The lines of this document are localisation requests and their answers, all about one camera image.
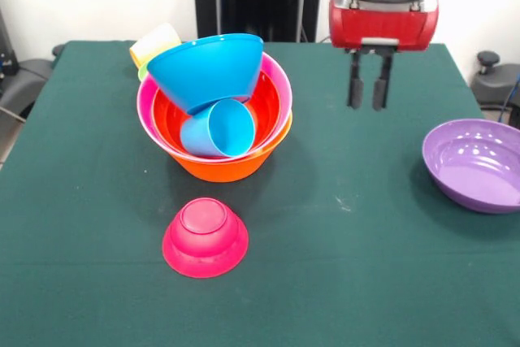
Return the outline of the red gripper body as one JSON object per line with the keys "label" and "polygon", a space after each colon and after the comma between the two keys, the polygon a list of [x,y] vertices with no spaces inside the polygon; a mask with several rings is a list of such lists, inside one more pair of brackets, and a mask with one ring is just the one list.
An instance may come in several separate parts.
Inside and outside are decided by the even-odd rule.
{"label": "red gripper body", "polygon": [[329,1],[329,30],[336,48],[360,50],[390,46],[398,51],[425,50],[439,19],[438,0],[374,3],[359,0]]}

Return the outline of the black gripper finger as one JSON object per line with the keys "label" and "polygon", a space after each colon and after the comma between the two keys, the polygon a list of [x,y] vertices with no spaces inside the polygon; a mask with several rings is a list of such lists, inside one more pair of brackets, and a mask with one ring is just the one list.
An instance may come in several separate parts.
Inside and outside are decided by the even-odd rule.
{"label": "black gripper finger", "polygon": [[364,84],[360,77],[361,56],[358,51],[352,52],[347,105],[354,110],[358,109],[362,104]]}
{"label": "black gripper finger", "polygon": [[380,52],[379,55],[382,59],[382,64],[379,78],[374,84],[372,99],[372,107],[375,111],[381,111],[387,106],[389,81],[393,61],[393,52]]}

